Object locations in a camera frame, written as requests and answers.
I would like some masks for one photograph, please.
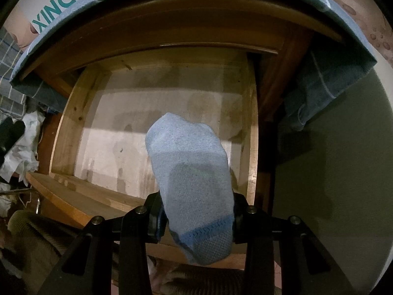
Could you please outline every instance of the green wall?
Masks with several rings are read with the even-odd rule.
[[[302,132],[280,124],[274,195],[273,215],[300,216],[361,294],[393,241],[393,70],[378,60]]]

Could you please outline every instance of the wooden cabinet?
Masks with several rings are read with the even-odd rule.
[[[122,216],[158,190],[144,142],[166,112],[212,127],[233,189],[254,204],[270,185],[258,171],[258,126],[281,105],[313,34],[342,41],[296,0],[122,0],[79,20],[46,42],[22,77],[35,70],[67,93],[62,75],[86,67],[62,115],[50,175],[28,174],[81,225]],[[168,232],[147,253],[185,263]],[[234,245],[213,266],[241,268],[244,259],[245,248]]]

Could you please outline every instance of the blue sock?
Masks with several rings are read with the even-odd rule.
[[[233,192],[227,155],[213,130],[166,113],[146,134],[169,229],[190,263],[231,253]]]

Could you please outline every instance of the teal lettering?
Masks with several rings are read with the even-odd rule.
[[[47,25],[42,23],[42,22],[40,22],[40,21],[41,21],[40,14],[38,13],[37,14],[37,20],[33,20],[32,23],[38,25],[38,29],[40,30],[40,33],[41,33],[42,32],[42,28],[46,28]]]
[[[75,0],[71,0],[70,2],[64,2],[63,0],[57,0],[58,3],[60,4],[60,6],[62,6],[63,8],[68,8],[69,6],[71,6],[73,3],[75,3]]]
[[[50,20],[48,19],[48,17],[46,16],[44,10],[41,10],[41,14],[42,14],[42,16],[44,17],[44,19],[46,20],[46,22],[48,22],[48,24],[49,24],[51,21],[50,21]]]
[[[50,3],[52,3],[53,8],[51,8],[50,6],[44,6],[44,10],[46,11],[46,13],[48,13],[49,17],[54,20],[55,17],[53,16],[52,12],[59,15],[61,13],[60,8],[58,7],[58,5],[56,4],[56,2],[54,0],[50,0]]]

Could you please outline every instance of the wooden drawer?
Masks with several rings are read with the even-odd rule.
[[[142,51],[86,67],[60,122],[50,176],[31,184],[81,225],[122,216],[158,190],[145,147],[166,112],[209,125],[227,152],[232,186],[253,204],[258,107],[253,63],[245,51],[190,47]],[[168,232],[150,255],[185,263]],[[245,247],[215,267],[243,267]]]

